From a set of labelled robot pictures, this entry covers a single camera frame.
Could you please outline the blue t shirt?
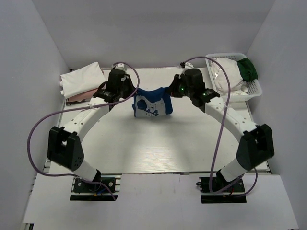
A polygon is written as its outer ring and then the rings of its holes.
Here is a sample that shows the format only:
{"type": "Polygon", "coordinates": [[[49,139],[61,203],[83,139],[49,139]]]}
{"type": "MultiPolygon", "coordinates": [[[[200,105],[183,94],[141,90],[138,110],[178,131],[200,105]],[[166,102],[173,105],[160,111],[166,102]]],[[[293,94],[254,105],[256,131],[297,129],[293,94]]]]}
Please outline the blue t shirt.
{"type": "Polygon", "coordinates": [[[173,106],[167,87],[160,87],[153,91],[139,88],[133,97],[132,108],[134,117],[156,117],[170,115],[173,106]]]}

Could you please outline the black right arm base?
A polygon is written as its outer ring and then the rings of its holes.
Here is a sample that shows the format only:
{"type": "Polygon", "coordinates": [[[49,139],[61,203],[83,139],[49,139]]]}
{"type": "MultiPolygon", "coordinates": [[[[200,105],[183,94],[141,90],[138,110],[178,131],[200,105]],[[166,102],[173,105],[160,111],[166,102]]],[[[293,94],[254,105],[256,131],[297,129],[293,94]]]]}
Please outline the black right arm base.
{"type": "Polygon", "coordinates": [[[225,185],[217,182],[216,178],[213,177],[213,192],[211,193],[209,190],[209,179],[209,176],[200,177],[199,181],[196,182],[196,187],[201,192],[202,204],[239,204],[247,202],[246,196],[243,195],[245,187],[242,179],[220,193],[215,192],[225,187],[225,185]]]}

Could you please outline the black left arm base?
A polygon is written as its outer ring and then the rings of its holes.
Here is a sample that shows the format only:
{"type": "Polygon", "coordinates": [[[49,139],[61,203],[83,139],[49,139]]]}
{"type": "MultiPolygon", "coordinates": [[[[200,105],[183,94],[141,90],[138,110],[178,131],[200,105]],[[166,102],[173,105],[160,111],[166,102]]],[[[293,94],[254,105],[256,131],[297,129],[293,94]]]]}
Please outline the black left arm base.
{"type": "Polygon", "coordinates": [[[101,183],[105,184],[109,191],[99,184],[89,184],[80,178],[74,178],[72,183],[70,201],[115,201],[120,190],[120,175],[102,175],[101,183]]]}

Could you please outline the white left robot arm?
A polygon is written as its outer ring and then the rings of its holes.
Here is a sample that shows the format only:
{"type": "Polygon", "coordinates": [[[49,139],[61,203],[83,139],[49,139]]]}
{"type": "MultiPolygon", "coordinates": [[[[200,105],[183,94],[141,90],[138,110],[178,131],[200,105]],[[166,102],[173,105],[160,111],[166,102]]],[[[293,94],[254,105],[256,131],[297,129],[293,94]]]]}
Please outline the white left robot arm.
{"type": "Polygon", "coordinates": [[[64,126],[51,128],[47,158],[84,179],[84,184],[90,191],[97,191],[101,187],[101,173],[84,159],[82,141],[90,129],[109,113],[120,99],[127,99],[135,94],[135,90],[126,70],[111,70],[108,80],[98,87],[86,108],[81,109],[77,116],[64,126]]]}

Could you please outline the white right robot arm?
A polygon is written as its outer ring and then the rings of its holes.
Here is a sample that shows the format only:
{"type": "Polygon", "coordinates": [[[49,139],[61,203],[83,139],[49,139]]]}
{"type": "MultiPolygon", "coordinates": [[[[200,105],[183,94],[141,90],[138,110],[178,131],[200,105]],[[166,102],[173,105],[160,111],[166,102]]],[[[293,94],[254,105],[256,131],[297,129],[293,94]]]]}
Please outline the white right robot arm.
{"type": "Polygon", "coordinates": [[[176,74],[167,93],[175,98],[188,97],[202,112],[213,117],[238,141],[236,157],[216,174],[217,187],[228,191],[234,180],[274,156],[272,130],[241,116],[213,89],[206,88],[199,69],[176,74]]]}

